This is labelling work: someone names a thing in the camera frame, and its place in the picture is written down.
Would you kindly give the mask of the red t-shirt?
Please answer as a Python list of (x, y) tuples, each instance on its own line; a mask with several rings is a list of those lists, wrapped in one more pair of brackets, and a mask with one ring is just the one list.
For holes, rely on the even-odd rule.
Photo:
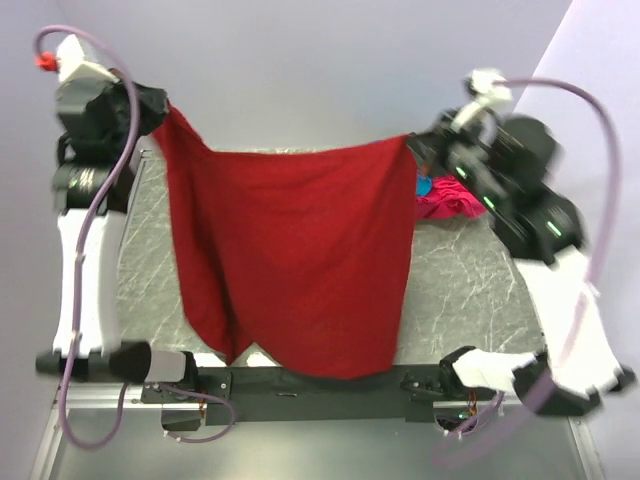
[(355, 379), (394, 361), (415, 224), (401, 136), (298, 154), (209, 149), (176, 108), (165, 163), (184, 315), (227, 362)]

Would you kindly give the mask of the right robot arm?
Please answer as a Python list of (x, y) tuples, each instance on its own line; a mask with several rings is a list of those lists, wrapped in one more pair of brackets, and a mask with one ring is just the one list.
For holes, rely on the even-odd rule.
[(472, 388), (516, 396), (539, 416), (582, 417), (604, 394), (632, 385), (608, 343), (592, 289), (595, 257), (575, 205), (545, 183), (559, 144), (547, 126), (528, 116), (499, 122), (484, 143), (482, 122), (456, 124), (444, 113), (406, 145), (418, 166), (447, 173), (478, 200), (492, 230), (523, 277), (545, 345), (535, 353), (490, 353), (461, 347), (439, 363), (439, 387), (460, 399)]

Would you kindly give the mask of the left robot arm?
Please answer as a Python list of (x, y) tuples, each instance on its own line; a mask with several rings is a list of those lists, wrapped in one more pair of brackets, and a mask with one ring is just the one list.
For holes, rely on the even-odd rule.
[(200, 388), (184, 352), (125, 341), (116, 312), (117, 269), (137, 187), (139, 138), (168, 112), (164, 90), (135, 85), (140, 119), (131, 122), (126, 85), (86, 62), (59, 74), (56, 114), (64, 128), (53, 176), (54, 208), (63, 252), (60, 318), (53, 345), (37, 356), (38, 373), (76, 381), (164, 382), (176, 401)]

